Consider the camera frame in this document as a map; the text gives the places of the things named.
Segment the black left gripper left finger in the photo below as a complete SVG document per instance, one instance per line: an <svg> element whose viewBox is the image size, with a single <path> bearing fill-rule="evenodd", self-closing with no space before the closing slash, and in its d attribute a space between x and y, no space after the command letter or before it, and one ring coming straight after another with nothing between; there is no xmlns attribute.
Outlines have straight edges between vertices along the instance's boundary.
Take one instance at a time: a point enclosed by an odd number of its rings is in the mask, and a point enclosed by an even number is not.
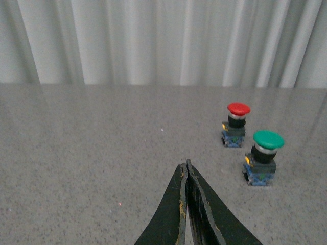
<svg viewBox="0 0 327 245"><path fill-rule="evenodd" d="M176 167L152 219L136 244L185 244L188 169Z"/></svg>

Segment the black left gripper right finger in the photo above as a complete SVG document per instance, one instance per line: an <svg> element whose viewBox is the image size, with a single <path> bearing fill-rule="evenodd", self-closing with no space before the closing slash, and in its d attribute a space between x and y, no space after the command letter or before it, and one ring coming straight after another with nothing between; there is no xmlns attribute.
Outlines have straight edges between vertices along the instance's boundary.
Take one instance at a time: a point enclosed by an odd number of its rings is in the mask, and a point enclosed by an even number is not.
<svg viewBox="0 0 327 245"><path fill-rule="evenodd" d="M233 215L189 159L186 165L193 244L261 244Z"/></svg>

